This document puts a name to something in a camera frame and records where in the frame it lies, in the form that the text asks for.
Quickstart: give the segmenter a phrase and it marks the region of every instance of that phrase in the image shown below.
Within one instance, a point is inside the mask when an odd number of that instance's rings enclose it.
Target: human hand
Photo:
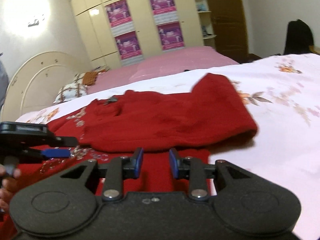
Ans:
[[[0,177],[6,174],[4,166],[0,164]],[[16,169],[13,172],[13,178],[5,178],[2,180],[2,188],[0,189],[0,208],[5,212],[9,211],[9,202],[13,197],[13,194],[17,190],[17,181],[21,175],[21,171]]]

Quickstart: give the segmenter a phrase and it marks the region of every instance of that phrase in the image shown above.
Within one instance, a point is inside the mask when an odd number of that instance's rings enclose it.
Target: metal screw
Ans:
[[[195,189],[191,192],[191,195],[196,198],[201,198],[207,196],[208,192],[204,189]]]
[[[158,197],[153,197],[153,198],[151,199],[151,201],[152,201],[152,202],[159,202],[159,201],[160,201],[160,198],[158,198]]]
[[[143,204],[150,204],[151,203],[151,199],[149,199],[149,198],[142,199],[142,203]]]
[[[107,198],[116,198],[120,195],[120,193],[115,189],[108,189],[103,193],[103,195]]]

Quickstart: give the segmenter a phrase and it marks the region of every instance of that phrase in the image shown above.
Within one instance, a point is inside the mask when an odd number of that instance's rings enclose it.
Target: cream headboard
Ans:
[[[63,52],[50,51],[32,57],[11,79],[1,121],[14,122],[25,113],[51,106],[62,86],[90,68]]]

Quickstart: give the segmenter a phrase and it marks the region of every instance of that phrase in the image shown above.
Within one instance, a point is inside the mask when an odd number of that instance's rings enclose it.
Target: patterned pillow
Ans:
[[[74,78],[73,82],[76,83],[76,84],[82,84],[82,80],[83,80],[84,74],[85,73],[75,75],[75,78]]]
[[[86,95],[87,95],[87,87],[85,85],[71,83],[63,86],[59,90],[59,94],[53,103],[56,105],[56,104],[67,102],[72,99],[79,98]]]

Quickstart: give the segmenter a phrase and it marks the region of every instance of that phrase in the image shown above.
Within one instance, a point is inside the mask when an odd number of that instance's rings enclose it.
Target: pink bed sheet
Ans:
[[[97,77],[96,84],[88,88],[88,94],[128,85],[141,80],[181,73],[186,69],[206,69],[237,64],[239,63],[219,54],[212,47],[184,48],[147,58],[140,63],[128,67],[101,73]]]

